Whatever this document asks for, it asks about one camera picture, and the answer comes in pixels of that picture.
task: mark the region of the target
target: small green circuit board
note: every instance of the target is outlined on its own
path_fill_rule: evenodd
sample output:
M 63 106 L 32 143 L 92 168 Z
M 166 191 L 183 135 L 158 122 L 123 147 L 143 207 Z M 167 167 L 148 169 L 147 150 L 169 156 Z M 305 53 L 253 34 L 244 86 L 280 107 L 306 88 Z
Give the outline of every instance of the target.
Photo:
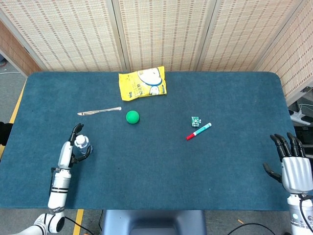
M 191 126 L 199 127 L 200 123 L 201 119 L 199 119 L 199 117 L 191 117 Z

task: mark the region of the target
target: black cable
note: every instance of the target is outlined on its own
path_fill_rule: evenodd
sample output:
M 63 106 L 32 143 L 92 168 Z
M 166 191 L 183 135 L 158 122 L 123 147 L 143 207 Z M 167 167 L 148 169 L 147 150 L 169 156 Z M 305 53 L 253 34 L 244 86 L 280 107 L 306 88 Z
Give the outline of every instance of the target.
M 101 215 L 100 215 L 99 222 L 98 222 L 98 225 L 99 225 L 100 231 L 102 231 L 102 228 L 101 228 L 101 225 L 100 225 L 100 221 L 101 221 L 101 217 L 102 217 L 102 215 L 103 215 L 103 210 L 101 211 Z
M 90 230 L 86 229 L 85 227 L 81 226 L 80 224 L 76 223 L 74 220 L 68 218 L 65 216 L 65 219 L 68 219 L 70 221 L 72 221 L 74 224 L 76 224 L 77 226 L 81 227 L 82 229 L 85 229 L 88 233 L 90 233 L 91 235 L 94 235 Z
M 232 234 L 232 233 L 233 233 L 234 231 L 236 231 L 237 229 L 239 229 L 239 228 L 241 228 L 241 227 L 243 227 L 243 226 L 246 226 L 246 225 L 259 225 L 259 226 L 262 226 L 263 228 L 266 228 L 266 229 L 269 230 L 272 234 L 275 235 L 275 233 L 274 233 L 271 229 L 269 229 L 268 227 L 266 227 L 266 226 L 263 225 L 263 224 L 258 224 L 258 223 L 247 223 L 247 224 L 240 225 L 239 227 L 237 227 L 237 228 L 233 229 L 232 231 L 230 231 L 230 233 L 228 233 L 227 235 Z
M 303 220 L 304 220 L 304 222 L 307 224 L 307 226 L 308 226 L 308 228 L 311 230 L 311 232 L 313 233 L 313 229 L 311 228 L 311 226 L 309 225 L 309 223 L 308 223 L 308 221 L 307 221 L 307 219 L 306 219 L 306 217 L 304 216 L 304 213 L 303 213 L 303 209 L 302 209 L 302 202 L 303 202 L 304 200 L 303 199 L 300 199 L 300 212 L 301 212 L 301 215 L 302 215 L 302 217 L 303 217 Z

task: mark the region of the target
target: bottle cap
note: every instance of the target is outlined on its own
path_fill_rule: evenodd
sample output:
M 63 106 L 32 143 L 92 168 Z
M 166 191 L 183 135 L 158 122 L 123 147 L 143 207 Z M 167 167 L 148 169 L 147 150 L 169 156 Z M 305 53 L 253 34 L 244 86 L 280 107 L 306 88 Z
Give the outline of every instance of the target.
M 77 144 L 83 144 L 85 143 L 86 139 L 85 139 L 85 136 L 84 135 L 79 135 L 76 137 L 76 143 Z

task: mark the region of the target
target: wall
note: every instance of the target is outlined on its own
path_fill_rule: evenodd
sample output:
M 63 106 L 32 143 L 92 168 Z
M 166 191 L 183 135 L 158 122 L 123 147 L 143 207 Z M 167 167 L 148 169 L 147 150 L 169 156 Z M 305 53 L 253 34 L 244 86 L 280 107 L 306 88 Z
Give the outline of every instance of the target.
M 0 32 L 0 54 L 18 68 L 24 76 L 41 71 L 33 58 L 1 21 Z
M 303 1 L 257 68 L 279 75 L 289 105 L 306 86 L 313 86 L 312 15 L 313 1 Z
M 310 7 L 311 0 L 0 0 L 0 17 L 43 70 L 273 71 L 288 99 L 310 79 Z

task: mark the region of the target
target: woven wall panel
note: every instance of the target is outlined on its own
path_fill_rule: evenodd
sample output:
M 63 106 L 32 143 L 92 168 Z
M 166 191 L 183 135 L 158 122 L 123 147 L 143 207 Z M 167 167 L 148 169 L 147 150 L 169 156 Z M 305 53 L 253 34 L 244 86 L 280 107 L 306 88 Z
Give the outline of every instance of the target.
M 131 70 L 164 65 L 167 71 L 189 71 L 211 1 L 120 0 Z
M 296 0 L 222 0 L 202 71 L 250 71 Z
M 51 71 L 121 71 L 105 1 L 0 0 Z
M 313 1 L 307 0 L 258 69 L 279 75 L 285 97 L 313 78 L 312 16 Z
M 11 60 L 26 76 L 41 71 L 40 67 L 26 52 L 24 47 L 0 21 L 0 50 Z

